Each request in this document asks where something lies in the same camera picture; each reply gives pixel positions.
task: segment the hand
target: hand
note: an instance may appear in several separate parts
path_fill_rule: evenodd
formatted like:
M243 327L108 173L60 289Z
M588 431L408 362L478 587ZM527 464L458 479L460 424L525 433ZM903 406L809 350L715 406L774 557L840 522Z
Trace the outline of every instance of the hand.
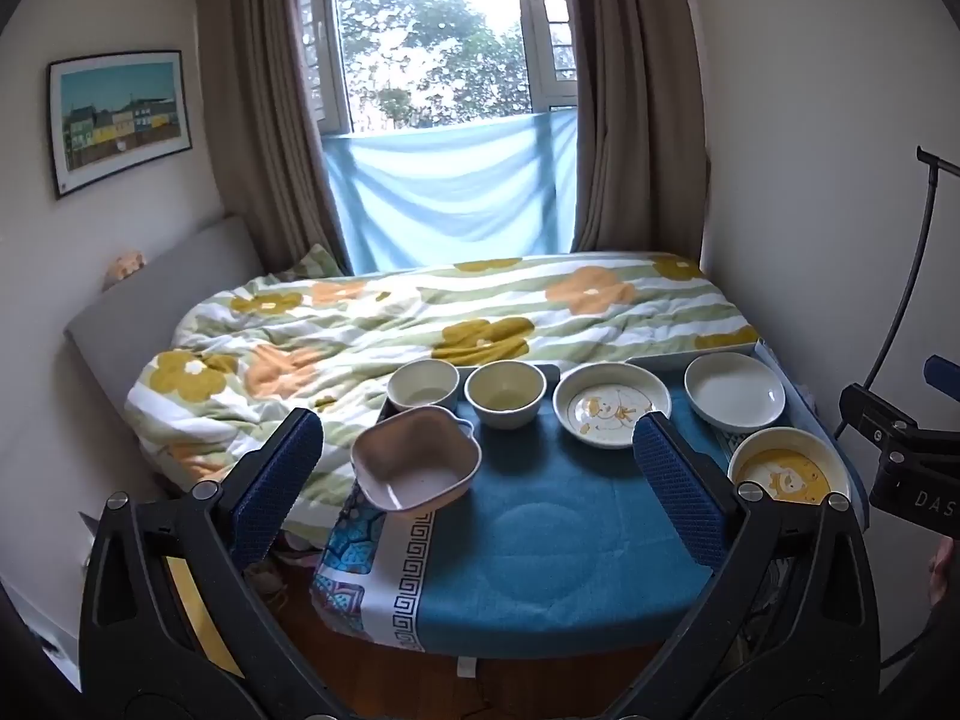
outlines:
M944 536L940 539L937 554L930 557L930 604L937 605L947 595L947 575L949 574L950 560L953 557L952 538Z

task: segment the screw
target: screw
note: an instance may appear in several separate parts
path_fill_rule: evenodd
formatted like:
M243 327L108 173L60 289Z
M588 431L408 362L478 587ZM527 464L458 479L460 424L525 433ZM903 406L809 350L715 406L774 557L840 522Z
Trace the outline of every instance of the screw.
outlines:
M760 485L757 485L755 482L744 482L736 489L736 494L745 501L757 503L757 501L763 497L763 490L760 488Z
M846 512L846 510L850 508L850 501L840 493L831 493L829 498L827 498L827 503L830 504L832 509L836 509L837 512Z
M130 495L127 495L123 492L123 490L120 490L118 493L114 493L107 498L107 508L112 512L116 512L117 509L123 509L128 501L130 501Z
M190 494L198 501L206 501L213 498L219 489L220 485L216 482L211 479L205 479L203 482L198 482L193 485L193 490L190 490Z

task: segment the striped bedding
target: striped bedding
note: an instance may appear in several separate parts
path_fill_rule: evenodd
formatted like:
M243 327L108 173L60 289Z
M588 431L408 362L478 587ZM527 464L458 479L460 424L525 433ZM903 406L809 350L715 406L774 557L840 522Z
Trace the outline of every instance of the striped bedding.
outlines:
M750 343L757 333L697 266L579 253L343 277L315 248L284 274L213 295L181 321L126 416L171 480L221 479L292 408L323 420L323 456L285 523L318 544L353 482L349 448L405 362L626 360Z

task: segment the blue sheer fabric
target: blue sheer fabric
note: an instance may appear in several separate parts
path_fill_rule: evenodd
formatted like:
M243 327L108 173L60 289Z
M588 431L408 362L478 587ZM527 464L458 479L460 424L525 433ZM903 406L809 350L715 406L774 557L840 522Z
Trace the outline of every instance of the blue sheer fabric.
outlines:
M577 112L323 138L356 274L568 252Z

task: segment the plush toy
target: plush toy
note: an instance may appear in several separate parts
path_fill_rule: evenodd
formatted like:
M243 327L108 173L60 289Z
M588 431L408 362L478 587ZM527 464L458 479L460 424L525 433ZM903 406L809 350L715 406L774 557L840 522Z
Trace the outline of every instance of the plush toy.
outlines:
M107 275L104 276L104 289L108 290L114 284L123 281L127 276L135 274L146 264L147 260L142 252L128 251L126 254L120 255L107 268Z

